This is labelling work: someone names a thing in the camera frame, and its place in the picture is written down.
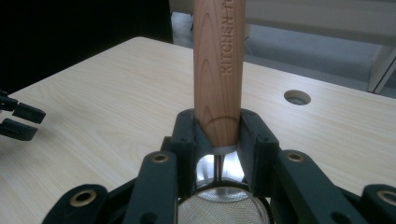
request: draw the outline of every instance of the wooden tabletop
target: wooden tabletop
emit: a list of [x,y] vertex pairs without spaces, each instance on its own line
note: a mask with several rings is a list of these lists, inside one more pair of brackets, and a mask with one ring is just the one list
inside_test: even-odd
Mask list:
[[[357,194],[368,184],[396,186],[395,100],[250,63],[243,79],[242,107],[283,149],[307,153]],[[311,103],[289,103],[289,90]],[[193,107],[192,93],[192,50],[139,37],[10,95],[47,116],[32,124],[39,130],[30,142],[0,136],[0,223],[40,223],[78,185],[113,190],[136,177],[177,113]]]

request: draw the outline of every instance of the table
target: table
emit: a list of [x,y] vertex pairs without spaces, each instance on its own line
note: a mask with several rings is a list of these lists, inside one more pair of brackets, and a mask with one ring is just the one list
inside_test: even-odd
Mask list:
[[[289,90],[311,103],[289,103]],[[10,95],[47,116],[33,141],[0,136],[0,222],[39,223],[78,185],[136,177],[192,93],[192,50],[138,37]],[[334,184],[396,186],[395,100],[250,63],[242,94],[283,149],[307,153]]]

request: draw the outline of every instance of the metal ring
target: metal ring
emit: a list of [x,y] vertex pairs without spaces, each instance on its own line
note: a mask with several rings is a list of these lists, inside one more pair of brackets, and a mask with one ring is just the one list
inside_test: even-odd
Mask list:
[[376,192],[376,195],[378,195],[378,197],[386,202],[386,203],[390,203],[393,206],[396,206],[396,193],[392,192],[390,190],[385,190],[385,189],[381,189],[379,191]]
[[298,153],[294,153],[294,152],[290,152],[286,155],[286,157],[290,160],[290,161],[303,161],[304,157]]
[[81,207],[85,206],[96,198],[96,191],[93,189],[84,189],[77,194],[75,194],[71,199],[70,199],[70,205],[73,207]]
[[156,154],[151,161],[153,162],[166,162],[169,160],[169,157],[166,156],[165,154]]

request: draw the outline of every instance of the wooden handle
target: wooden handle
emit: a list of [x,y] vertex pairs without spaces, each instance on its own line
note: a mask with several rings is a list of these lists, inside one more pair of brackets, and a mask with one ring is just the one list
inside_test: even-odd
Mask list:
[[238,141],[245,0],[194,2],[194,116],[212,147]]

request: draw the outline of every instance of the mounting hole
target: mounting hole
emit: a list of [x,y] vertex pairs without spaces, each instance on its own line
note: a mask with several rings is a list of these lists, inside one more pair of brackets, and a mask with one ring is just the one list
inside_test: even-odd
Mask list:
[[153,162],[166,162],[169,160],[169,157],[165,154],[157,154],[152,158]]
[[81,207],[87,205],[96,198],[96,191],[93,189],[84,189],[77,194],[73,195],[70,199],[70,205],[73,207]]
[[311,97],[303,91],[286,91],[284,97],[289,103],[294,105],[307,105],[311,103]]
[[303,161],[304,157],[300,154],[294,153],[294,152],[290,152],[286,155],[286,157],[290,160],[290,161]]
[[140,224],[154,224],[157,216],[154,213],[146,213],[140,217]]
[[349,217],[339,212],[332,213],[332,220],[334,220],[338,224],[350,224]]
[[390,190],[381,189],[376,194],[382,201],[389,203],[393,206],[396,206],[396,193],[395,192],[392,192]]

